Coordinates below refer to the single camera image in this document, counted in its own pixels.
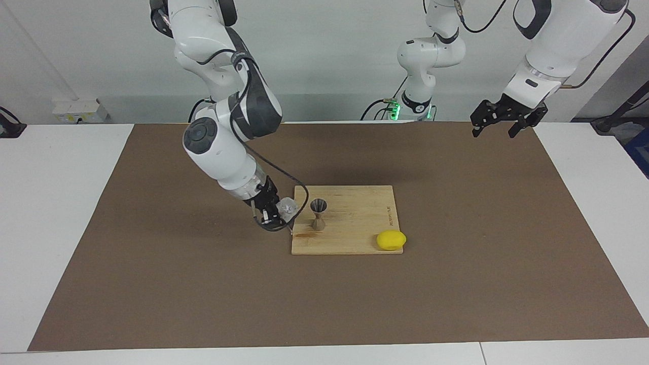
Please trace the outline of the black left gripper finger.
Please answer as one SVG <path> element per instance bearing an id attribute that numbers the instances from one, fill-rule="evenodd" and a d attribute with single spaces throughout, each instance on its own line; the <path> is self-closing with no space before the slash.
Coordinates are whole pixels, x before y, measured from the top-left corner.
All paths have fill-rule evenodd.
<path id="1" fill-rule="evenodd" d="M 515 138 L 519 132 L 526 128 L 533 128 L 538 125 L 540 120 L 542 120 L 542 114 L 529 114 L 527 117 L 520 115 L 517 121 L 509 129 L 509 137 Z"/>
<path id="2" fill-rule="evenodd" d="M 508 106 L 500 102 L 482 101 L 470 115 L 474 138 L 480 136 L 485 127 L 500 123 L 508 115 Z"/>

